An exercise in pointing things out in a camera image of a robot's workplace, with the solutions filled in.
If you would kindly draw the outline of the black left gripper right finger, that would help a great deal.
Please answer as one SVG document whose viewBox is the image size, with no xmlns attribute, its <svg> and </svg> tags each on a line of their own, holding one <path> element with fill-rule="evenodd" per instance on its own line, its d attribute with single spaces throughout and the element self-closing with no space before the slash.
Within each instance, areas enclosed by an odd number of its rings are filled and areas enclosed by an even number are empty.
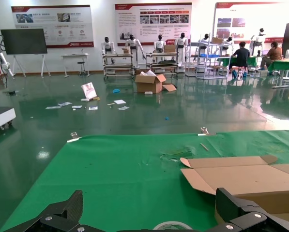
<svg viewBox="0 0 289 232">
<path fill-rule="evenodd" d="M 289 221 L 269 214 L 257 203 L 231 195 L 218 188 L 215 212 L 224 223 L 209 232 L 289 232 Z"/>
</svg>

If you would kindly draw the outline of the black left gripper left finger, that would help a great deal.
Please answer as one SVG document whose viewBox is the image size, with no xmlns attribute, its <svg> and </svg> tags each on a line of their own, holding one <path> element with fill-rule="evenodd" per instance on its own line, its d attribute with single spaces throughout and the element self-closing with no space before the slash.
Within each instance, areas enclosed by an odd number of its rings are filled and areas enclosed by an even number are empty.
<svg viewBox="0 0 289 232">
<path fill-rule="evenodd" d="M 8 232 L 90 232 L 79 223 L 83 214 L 83 192 L 76 190 L 69 199 L 49 204 L 38 216 L 8 229 Z"/>
</svg>

